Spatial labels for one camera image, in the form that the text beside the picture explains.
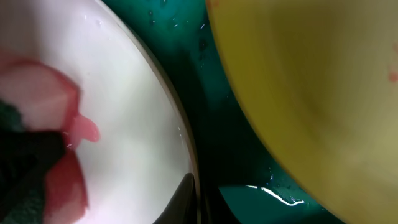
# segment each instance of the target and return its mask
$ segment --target green surface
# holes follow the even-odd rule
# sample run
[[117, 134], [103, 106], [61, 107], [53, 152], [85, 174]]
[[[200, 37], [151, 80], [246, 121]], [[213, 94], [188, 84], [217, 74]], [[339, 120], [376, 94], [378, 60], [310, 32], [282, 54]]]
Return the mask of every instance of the green surface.
[[[339, 223], [271, 158], [224, 74], [205, 1], [104, 0], [146, 43], [171, 79], [197, 144], [201, 179], [220, 187], [242, 223]], [[261, 189], [267, 187], [288, 206]]]

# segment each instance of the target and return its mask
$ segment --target watermelon slice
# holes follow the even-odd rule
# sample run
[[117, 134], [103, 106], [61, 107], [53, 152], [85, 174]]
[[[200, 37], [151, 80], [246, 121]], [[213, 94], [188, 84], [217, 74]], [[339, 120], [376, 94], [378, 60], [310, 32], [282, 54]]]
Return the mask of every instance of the watermelon slice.
[[18, 109], [29, 131], [65, 129], [77, 114], [78, 95], [52, 68], [16, 57], [0, 60], [0, 99]]

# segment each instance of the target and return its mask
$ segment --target teal tray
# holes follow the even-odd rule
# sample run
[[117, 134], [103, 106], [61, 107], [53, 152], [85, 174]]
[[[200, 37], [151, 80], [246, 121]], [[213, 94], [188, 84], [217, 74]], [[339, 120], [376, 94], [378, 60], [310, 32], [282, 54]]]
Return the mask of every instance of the teal tray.
[[167, 72], [192, 127], [201, 180], [219, 187], [241, 223], [341, 223], [282, 170], [250, 127], [221, 66], [204, 0], [104, 2]]

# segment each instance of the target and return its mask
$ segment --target white bowl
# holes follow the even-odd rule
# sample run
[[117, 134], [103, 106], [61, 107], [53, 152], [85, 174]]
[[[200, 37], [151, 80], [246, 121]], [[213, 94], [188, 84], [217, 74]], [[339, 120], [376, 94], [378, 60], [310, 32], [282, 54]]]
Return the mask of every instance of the white bowl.
[[1, 1], [0, 33], [0, 47], [67, 74], [99, 128], [76, 150], [89, 205], [77, 223], [153, 223], [193, 172], [193, 143], [139, 41], [94, 0]]

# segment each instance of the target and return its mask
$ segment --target yellow plastic bowl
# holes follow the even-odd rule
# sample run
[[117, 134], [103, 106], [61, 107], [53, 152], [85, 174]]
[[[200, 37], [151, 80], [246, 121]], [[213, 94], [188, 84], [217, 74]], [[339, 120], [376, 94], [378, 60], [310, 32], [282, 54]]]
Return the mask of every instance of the yellow plastic bowl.
[[230, 84], [274, 158], [344, 222], [396, 222], [398, 1], [207, 7]]

